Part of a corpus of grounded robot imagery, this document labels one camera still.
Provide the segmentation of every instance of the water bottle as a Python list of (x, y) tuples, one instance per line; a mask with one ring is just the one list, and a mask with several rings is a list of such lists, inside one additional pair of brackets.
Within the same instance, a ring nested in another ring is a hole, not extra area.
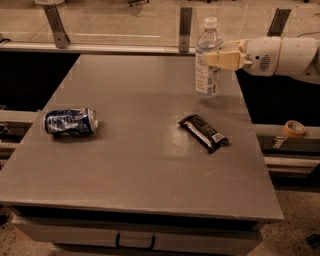
[(220, 90), (220, 68), (206, 65), (202, 57), (205, 52), (222, 48), (223, 40), (217, 32), (217, 25), (216, 18), (206, 18), (204, 21), (204, 32), (196, 44), (195, 86), (196, 92), (205, 98), (215, 97)]

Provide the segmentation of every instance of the blue can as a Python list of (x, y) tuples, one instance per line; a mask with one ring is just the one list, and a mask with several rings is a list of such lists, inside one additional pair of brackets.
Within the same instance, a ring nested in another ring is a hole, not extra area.
[(48, 134), (88, 135), (98, 128), (96, 112), (90, 108), (54, 110), (43, 118)]

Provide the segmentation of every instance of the candy bar wrapper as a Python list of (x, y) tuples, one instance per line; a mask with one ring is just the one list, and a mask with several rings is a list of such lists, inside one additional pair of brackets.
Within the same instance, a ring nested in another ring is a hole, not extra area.
[(179, 125), (204, 145), (208, 149), (209, 154), (212, 154), (221, 146), (228, 144), (228, 139), (199, 115), (187, 116), (179, 122)]

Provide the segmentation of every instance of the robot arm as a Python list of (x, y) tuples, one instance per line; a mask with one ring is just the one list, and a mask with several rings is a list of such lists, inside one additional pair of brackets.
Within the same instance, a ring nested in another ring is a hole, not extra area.
[(262, 37), (226, 43), (204, 55), (209, 66), (254, 76), (283, 75), (320, 84), (320, 42), (313, 38)]

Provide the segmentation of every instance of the floor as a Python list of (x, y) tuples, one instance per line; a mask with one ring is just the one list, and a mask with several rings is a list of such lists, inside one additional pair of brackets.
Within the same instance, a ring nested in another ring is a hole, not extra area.
[[(320, 0), (150, 0), (129, 7), (126, 0), (69, 0), (58, 6), (64, 28), (72, 43), (155, 45), (178, 44), (181, 6), (193, 8), (191, 46), (202, 31), (205, 17), (216, 16), (225, 40), (264, 36), (277, 7), (291, 9), (283, 36), (296, 37), (320, 30)], [(53, 42), (41, 6), (32, 0), (0, 1), (0, 33), (16, 42)], [(310, 35), (320, 39), (320, 34)], [(320, 233), (320, 194), (310, 189), (287, 190), (276, 187), (284, 221), (266, 224), (263, 242), (249, 256), (317, 256), (306, 237)], [(30, 241), (17, 232), (9, 216), (0, 226), (0, 255), (51, 255), (50, 244)]]

